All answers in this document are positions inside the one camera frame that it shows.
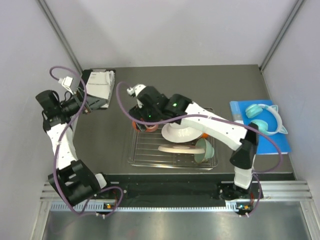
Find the orange mug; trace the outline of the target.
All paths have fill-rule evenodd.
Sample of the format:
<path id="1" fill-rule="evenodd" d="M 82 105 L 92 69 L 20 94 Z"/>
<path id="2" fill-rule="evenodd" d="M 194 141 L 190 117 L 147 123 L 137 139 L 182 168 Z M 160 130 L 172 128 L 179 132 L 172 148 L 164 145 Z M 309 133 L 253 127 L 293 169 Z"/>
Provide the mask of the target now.
<path id="1" fill-rule="evenodd" d="M 136 122 L 132 122 L 132 127 L 137 131 L 137 132 L 143 132 L 143 133 L 152 133 L 155 132 L 159 125 L 140 125 Z"/>

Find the white blue-rimmed plate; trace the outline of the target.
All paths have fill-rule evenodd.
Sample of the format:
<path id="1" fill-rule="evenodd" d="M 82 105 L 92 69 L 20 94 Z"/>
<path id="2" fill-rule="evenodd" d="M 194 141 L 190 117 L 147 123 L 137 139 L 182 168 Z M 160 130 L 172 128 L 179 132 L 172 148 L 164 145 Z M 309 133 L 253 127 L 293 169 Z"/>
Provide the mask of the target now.
<path id="1" fill-rule="evenodd" d="M 172 143 L 186 143 L 200 138 L 203 133 L 192 127 L 166 123 L 161 129 L 162 137 Z"/>

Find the pink floral plate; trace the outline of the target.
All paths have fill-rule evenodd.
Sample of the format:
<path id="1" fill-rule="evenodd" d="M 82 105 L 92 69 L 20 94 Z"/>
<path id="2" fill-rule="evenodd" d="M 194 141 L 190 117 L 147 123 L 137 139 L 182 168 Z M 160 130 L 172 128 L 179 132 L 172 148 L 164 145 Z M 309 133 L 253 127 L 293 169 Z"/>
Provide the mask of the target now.
<path id="1" fill-rule="evenodd" d="M 158 147 L 158 150 L 165 153 L 173 154 L 203 154 L 205 149 L 193 145 L 176 145 L 176 144 L 164 144 Z"/>

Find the orange and white bowl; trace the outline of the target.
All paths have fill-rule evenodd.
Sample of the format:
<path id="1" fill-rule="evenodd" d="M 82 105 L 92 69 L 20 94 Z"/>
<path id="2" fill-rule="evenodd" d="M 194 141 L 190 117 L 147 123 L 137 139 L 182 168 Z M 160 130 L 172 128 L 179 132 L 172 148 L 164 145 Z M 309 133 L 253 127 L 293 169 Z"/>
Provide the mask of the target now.
<path id="1" fill-rule="evenodd" d="M 201 135 L 201 138 L 207 138 L 209 135 L 208 134 L 206 134 L 206 133 L 203 133 L 202 135 Z"/>

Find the green ceramic bowl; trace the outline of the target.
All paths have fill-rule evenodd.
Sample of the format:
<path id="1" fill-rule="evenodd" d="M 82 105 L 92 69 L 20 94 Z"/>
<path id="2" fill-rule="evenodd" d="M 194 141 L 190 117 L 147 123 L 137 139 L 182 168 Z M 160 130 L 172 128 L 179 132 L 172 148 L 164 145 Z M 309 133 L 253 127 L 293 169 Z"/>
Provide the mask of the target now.
<path id="1" fill-rule="evenodd" d="M 194 155 L 194 160 L 198 164 L 207 162 L 215 155 L 214 147 L 205 138 L 200 138 L 195 146 L 204 150 L 204 153 L 197 153 Z"/>

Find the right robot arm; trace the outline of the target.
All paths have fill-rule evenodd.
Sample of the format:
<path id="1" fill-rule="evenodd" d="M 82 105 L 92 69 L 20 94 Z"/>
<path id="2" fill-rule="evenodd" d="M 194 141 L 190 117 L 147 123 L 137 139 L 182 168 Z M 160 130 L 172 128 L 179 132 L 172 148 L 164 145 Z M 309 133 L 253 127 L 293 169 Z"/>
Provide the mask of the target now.
<path id="1" fill-rule="evenodd" d="M 230 122 L 183 95 L 174 94 L 168 98 L 153 86 L 138 84 L 128 87 L 127 93 L 137 101 L 128 113 L 139 121 L 138 128 L 176 123 L 208 134 L 230 147 L 233 151 L 230 158 L 234 166 L 233 192 L 239 198 L 251 193 L 253 164 L 259 143 L 257 125 Z"/>

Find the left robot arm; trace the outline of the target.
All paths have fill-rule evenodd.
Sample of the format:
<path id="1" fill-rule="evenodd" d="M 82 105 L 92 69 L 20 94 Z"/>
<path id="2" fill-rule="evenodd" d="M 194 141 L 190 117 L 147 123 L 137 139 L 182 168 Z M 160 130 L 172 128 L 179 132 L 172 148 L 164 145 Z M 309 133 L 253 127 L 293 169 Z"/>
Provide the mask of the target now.
<path id="1" fill-rule="evenodd" d="M 72 207 L 95 194 L 109 198 L 114 191 L 113 185 L 102 173 L 94 174 L 76 155 L 71 120 L 81 108 L 79 100 L 83 96 L 80 91 L 60 101 L 56 91 L 45 90 L 35 97 L 43 108 L 43 130 L 49 136 L 56 156 L 54 171 L 48 175 L 48 181 Z"/>

